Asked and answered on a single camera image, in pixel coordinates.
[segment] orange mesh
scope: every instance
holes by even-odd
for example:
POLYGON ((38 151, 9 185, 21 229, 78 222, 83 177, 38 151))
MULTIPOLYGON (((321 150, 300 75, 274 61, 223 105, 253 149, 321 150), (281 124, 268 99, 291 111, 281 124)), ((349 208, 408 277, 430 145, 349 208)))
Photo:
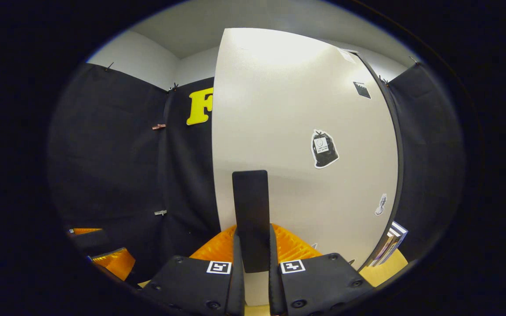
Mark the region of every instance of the orange mesh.
MULTIPOLYGON (((300 260, 321 256, 309 244, 292 234, 285 228, 273 224, 277 238, 278 262, 300 260)), ((233 234, 235 225, 227 228, 195 251, 190 258, 211 261, 233 262, 233 234)))
POLYGON ((206 242, 201 248, 195 251, 190 258, 233 262, 233 233, 235 225, 227 228, 223 232, 219 232, 211 240, 206 242))
POLYGON ((128 274, 134 267, 136 260, 126 248, 121 248, 110 254, 91 258, 94 264, 104 266, 112 274, 121 280, 126 280, 128 274))
POLYGON ((91 232, 96 232, 97 230, 101 230, 102 228, 74 228, 74 234, 81 235, 87 234, 91 232))

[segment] stack of books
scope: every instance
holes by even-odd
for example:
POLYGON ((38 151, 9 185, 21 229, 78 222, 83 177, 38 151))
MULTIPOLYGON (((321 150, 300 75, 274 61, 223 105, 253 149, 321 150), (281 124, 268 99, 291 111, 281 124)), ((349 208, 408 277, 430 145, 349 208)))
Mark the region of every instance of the stack of books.
POLYGON ((368 266, 379 266, 382 263, 386 262, 386 260, 388 260, 388 258, 399 247, 406 235, 407 230, 405 228, 396 222, 392 222, 392 226, 388 231, 388 238, 380 248, 381 250, 378 252, 378 255, 368 266))

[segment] white curved panel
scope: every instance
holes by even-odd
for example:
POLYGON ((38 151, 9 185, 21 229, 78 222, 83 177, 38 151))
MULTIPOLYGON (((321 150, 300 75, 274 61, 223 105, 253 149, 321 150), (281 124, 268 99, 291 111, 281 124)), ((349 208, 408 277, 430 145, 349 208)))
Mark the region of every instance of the white curved panel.
POLYGON ((390 112, 361 60, 297 34, 226 29, 213 90, 222 230, 235 224, 231 173, 265 169, 271 222, 359 268, 386 228, 398 177, 390 112), (353 82, 364 83, 371 98, 353 82), (314 167, 314 129, 332 136, 340 157, 322 169, 314 167), (376 216, 383 194, 389 199, 376 216))

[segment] black curtain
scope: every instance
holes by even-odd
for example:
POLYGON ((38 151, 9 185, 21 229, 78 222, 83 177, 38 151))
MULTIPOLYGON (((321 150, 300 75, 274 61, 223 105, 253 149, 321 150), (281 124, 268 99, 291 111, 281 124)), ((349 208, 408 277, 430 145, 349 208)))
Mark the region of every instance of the black curtain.
POLYGON ((411 262, 442 236, 460 202, 466 158, 454 104, 424 64, 388 83, 403 146, 395 221, 409 233, 399 249, 411 262))
POLYGON ((211 88, 213 78, 167 94, 83 64, 54 112, 48 182, 64 227, 106 230, 111 247, 126 247, 136 260, 131 283, 149 280, 168 258, 189 256, 220 230, 211 120, 185 124, 188 94, 202 86, 211 88), (153 130, 157 124, 167 128, 153 130), (167 213, 156 215, 161 210, 167 213))

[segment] white ceiling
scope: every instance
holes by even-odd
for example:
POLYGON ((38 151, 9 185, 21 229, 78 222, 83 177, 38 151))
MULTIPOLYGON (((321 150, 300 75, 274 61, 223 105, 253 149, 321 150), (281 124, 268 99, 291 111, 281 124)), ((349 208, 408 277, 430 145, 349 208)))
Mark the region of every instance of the white ceiling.
POLYGON ((405 66, 416 54, 377 26, 319 0, 190 0, 131 28, 178 58, 220 44, 225 28, 262 28, 368 48, 405 66))

